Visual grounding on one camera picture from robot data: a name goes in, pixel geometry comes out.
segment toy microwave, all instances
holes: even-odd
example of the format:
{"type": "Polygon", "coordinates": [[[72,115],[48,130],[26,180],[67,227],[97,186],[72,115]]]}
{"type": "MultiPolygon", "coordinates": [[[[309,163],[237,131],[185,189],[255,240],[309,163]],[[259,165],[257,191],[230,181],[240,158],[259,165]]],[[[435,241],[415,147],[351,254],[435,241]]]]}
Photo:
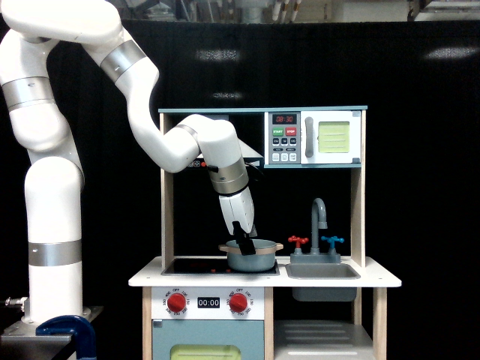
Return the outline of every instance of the toy microwave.
{"type": "Polygon", "coordinates": [[[268,167],[361,162],[361,110],[265,112],[268,167]]]}

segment white countertop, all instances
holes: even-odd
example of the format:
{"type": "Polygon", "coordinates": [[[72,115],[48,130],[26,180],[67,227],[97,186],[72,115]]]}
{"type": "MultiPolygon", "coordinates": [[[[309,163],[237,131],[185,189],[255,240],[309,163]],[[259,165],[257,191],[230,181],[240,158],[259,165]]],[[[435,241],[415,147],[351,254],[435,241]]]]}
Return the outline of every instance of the white countertop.
{"type": "Polygon", "coordinates": [[[398,277],[370,257],[366,258],[365,268],[361,268],[350,256],[341,257],[343,264],[352,266],[360,275],[359,279],[352,280],[293,279],[287,275],[285,269],[285,265],[290,263],[288,256],[277,257],[279,275],[162,275],[161,260],[161,256],[155,257],[128,281],[128,285],[131,287],[400,287],[402,284],[398,277]]]}

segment digital display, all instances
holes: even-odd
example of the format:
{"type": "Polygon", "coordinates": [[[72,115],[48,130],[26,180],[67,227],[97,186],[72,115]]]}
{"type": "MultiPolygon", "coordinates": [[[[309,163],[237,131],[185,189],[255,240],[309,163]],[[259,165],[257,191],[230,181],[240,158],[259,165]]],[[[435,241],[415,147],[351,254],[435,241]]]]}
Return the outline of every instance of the digital display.
{"type": "Polygon", "coordinates": [[[219,309],[220,298],[198,298],[199,309],[219,309]]]}
{"type": "Polygon", "coordinates": [[[273,125],[296,125],[297,114],[272,114],[271,123],[273,125]]]}

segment blue clamp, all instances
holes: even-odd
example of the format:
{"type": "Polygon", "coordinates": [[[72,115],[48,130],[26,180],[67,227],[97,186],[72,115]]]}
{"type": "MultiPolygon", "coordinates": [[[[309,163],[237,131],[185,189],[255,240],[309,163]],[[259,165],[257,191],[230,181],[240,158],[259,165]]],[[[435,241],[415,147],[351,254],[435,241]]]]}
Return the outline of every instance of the blue clamp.
{"type": "Polygon", "coordinates": [[[96,360],[97,349],[95,331],[90,322],[77,315],[57,316],[39,325],[37,336],[70,334],[75,337],[76,358],[78,360],[96,360]]]}
{"type": "Polygon", "coordinates": [[[344,238],[338,238],[337,236],[332,236],[328,238],[327,236],[322,236],[322,240],[324,242],[328,242],[330,244],[331,249],[335,249],[335,242],[344,242],[344,238]]]}

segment sink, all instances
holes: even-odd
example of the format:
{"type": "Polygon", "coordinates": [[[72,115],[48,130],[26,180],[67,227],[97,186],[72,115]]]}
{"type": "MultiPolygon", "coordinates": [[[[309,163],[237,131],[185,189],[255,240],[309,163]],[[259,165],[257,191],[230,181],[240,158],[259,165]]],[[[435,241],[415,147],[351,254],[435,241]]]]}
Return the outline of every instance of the sink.
{"type": "Polygon", "coordinates": [[[360,275],[347,264],[288,264],[285,266],[289,278],[293,279],[323,279],[352,280],[360,275]]]}
{"type": "MultiPolygon", "coordinates": [[[[360,275],[347,264],[288,264],[289,278],[307,280],[352,280],[360,275]]],[[[352,302],[356,287],[293,287],[293,298],[299,302],[352,302]]]]}

